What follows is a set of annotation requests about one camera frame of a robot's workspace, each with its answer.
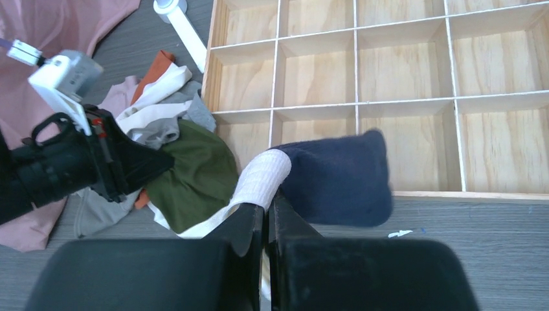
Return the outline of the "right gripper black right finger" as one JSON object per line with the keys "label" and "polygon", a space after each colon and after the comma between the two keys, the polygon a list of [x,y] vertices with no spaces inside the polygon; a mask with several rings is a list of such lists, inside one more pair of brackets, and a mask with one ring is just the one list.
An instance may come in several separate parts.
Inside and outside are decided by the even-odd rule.
{"label": "right gripper black right finger", "polygon": [[462,264],[433,240],[324,237],[278,193],[268,210],[273,310],[478,310]]}

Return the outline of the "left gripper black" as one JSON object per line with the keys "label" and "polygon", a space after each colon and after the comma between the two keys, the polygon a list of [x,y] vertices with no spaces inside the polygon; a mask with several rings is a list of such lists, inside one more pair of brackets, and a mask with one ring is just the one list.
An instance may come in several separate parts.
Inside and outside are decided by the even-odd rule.
{"label": "left gripper black", "polygon": [[173,167],[171,155],[132,141],[107,110],[86,105],[84,112],[90,135],[59,112],[19,148],[1,139],[1,223],[86,187],[120,203]]}

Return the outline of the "navy underwear cream waistband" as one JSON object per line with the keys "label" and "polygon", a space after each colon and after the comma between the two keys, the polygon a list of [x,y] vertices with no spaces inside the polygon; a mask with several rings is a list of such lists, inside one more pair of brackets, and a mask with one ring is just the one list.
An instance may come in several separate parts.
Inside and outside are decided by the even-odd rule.
{"label": "navy underwear cream waistband", "polygon": [[379,130],[282,144],[256,156],[240,174],[230,201],[179,237],[205,237],[243,203],[268,209],[277,191],[309,223],[379,226],[394,206],[389,179]]}

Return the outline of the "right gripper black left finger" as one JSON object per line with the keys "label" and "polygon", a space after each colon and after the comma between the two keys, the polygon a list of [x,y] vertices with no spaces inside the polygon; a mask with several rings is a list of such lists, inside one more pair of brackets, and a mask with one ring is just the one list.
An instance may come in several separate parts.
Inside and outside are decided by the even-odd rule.
{"label": "right gripper black left finger", "polygon": [[240,205],[202,239],[77,240],[27,310],[259,310],[264,211]]}

